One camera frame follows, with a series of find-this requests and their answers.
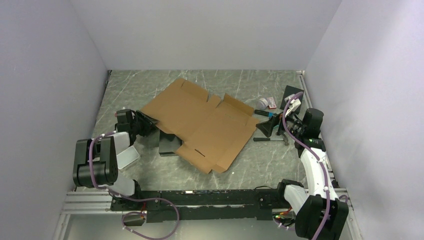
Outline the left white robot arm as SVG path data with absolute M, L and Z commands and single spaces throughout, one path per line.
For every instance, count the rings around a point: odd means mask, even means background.
M 124 198 L 129 209 L 137 210 L 144 203 L 140 185 L 120 170 L 139 158 L 134 147 L 137 137 L 149 136 L 159 121 L 127 108 L 118 110 L 115 117 L 117 122 L 112 132 L 76 142 L 72 178 L 77 187 L 107 191 Z

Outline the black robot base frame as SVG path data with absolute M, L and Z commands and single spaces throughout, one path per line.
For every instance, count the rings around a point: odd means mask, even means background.
M 274 188 L 222 190 L 141 190 L 136 202 L 114 196 L 113 212 L 142 212 L 147 223 L 180 219 L 256 219 L 270 221 L 290 207 Z

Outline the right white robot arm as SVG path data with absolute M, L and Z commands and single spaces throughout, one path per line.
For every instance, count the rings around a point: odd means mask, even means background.
M 254 112 L 269 119 L 256 125 L 265 137 L 253 140 L 270 141 L 275 127 L 278 127 L 277 135 L 292 137 L 308 182 L 308 189 L 296 181 L 280 182 L 275 194 L 276 203 L 282 208 L 289 207 L 294 218 L 287 218 L 285 211 L 274 215 L 274 221 L 286 229 L 294 227 L 300 238 L 338 240 L 349 215 L 349 207 L 337 195 L 325 163 L 326 147 L 319 137 L 324 113 L 308 108 L 303 119 L 299 119 L 295 111 L 287 116 L 258 109 Z

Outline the brown cardboard box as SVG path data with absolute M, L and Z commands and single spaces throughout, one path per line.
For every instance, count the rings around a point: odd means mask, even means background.
M 178 78 L 140 110 L 156 119 L 156 126 L 177 136 L 175 153 L 201 172 L 229 169 L 256 130 L 254 108 L 225 94 L 212 94 Z

